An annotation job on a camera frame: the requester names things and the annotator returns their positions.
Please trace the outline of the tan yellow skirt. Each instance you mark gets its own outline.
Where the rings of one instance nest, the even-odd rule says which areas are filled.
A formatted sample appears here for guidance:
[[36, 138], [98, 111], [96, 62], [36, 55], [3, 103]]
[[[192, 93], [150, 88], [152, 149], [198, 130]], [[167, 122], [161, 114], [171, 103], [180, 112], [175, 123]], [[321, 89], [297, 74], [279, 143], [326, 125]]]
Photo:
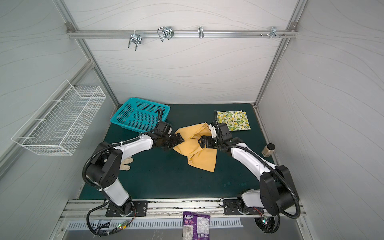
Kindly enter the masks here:
[[213, 173], [216, 167], [217, 150], [202, 148], [198, 143], [202, 136], [212, 136], [209, 125], [201, 123], [180, 128], [176, 134], [180, 134], [185, 141], [174, 147], [174, 150], [187, 157], [188, 165]]

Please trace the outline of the lemon print skirt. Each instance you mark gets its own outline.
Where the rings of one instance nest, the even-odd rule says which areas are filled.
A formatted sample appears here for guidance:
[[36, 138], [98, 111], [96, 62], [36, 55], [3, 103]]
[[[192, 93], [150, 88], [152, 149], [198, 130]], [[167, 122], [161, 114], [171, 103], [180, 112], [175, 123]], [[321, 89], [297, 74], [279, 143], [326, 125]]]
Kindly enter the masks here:
[[245, 111], [217, 112], [218, 123], [225, 123], [230, 132], [248, 131], [251, 126]]

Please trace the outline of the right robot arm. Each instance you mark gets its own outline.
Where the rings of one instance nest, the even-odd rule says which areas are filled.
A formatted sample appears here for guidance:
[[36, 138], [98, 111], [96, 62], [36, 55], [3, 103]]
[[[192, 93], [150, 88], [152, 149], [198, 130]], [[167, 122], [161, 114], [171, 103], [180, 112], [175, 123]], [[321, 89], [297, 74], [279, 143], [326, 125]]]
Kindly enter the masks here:
[[258, 190], [246, 190], [238, 196], [238, 209], [262, 208], [272, 216], [280, 214], [297, 219], [301, 215], [300, 198], [292, 175], [284, 165], [276, 166], [255, 153], [240, 138], [234, 138], [226, 124], [209, 125], [211, 134], [200, 137], [199, 145], [205, 150], [226, 152], [245, 166], [259, 181]]

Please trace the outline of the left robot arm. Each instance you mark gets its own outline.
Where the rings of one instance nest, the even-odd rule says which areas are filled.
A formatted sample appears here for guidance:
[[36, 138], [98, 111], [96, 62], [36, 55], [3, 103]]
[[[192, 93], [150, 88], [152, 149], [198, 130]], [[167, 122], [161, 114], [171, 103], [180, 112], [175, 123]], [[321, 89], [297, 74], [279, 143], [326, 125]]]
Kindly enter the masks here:
[[134, 139], [114, 144], [102, 142], [86, 161], [82, 178], [101, 192], [117, 208], [119, 215], [127, 216], [133, 210], [133, 203], [119, 180], [123, 161], [153, 148], [171, 150], [184, 141], [180, 133], [172, 133], [170, 124], [160, 121], [153, 130]]

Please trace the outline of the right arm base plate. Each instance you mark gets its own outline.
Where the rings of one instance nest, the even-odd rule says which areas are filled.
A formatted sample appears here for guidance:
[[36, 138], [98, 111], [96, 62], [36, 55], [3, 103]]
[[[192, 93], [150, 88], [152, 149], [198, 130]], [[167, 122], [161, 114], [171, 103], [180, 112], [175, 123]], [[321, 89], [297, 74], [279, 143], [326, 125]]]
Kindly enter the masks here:
[[231, 215], [256, 215], [263, 216], [263, 208], [247, 207], [243, 200], [236, 199], [220, 199], [219, 206], [224, 209], [224, 214]]

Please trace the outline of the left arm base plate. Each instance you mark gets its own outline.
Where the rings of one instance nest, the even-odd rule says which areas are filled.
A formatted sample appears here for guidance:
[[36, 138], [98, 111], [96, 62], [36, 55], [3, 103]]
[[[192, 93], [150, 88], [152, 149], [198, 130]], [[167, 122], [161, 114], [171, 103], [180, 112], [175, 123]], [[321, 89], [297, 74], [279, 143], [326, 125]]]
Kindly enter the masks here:
[[117, 206], [109, 203], [105, 216], [110, 218], [117, 217], [145, 217], [148, 209], [148, 201], [130, 201], [128, 205]]

